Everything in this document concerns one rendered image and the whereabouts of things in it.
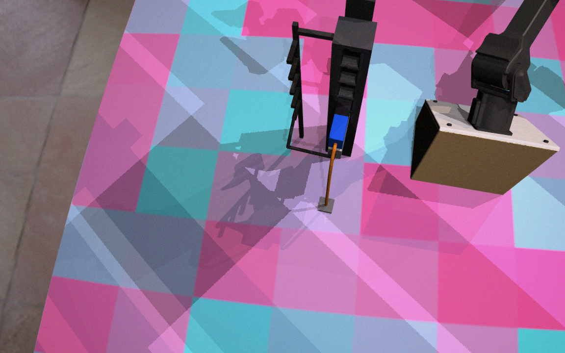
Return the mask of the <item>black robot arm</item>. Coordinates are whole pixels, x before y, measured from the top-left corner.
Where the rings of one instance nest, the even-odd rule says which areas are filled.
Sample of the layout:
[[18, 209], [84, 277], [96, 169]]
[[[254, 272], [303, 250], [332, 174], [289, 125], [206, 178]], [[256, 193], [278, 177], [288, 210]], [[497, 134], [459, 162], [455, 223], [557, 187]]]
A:
[[524, 0], [504, 33], [489, 33], [471, 64], [472, 99], [468, 122], [476, 130], [512, 135], [518, 102], [531, 93], [530, 47], [559, 0]]

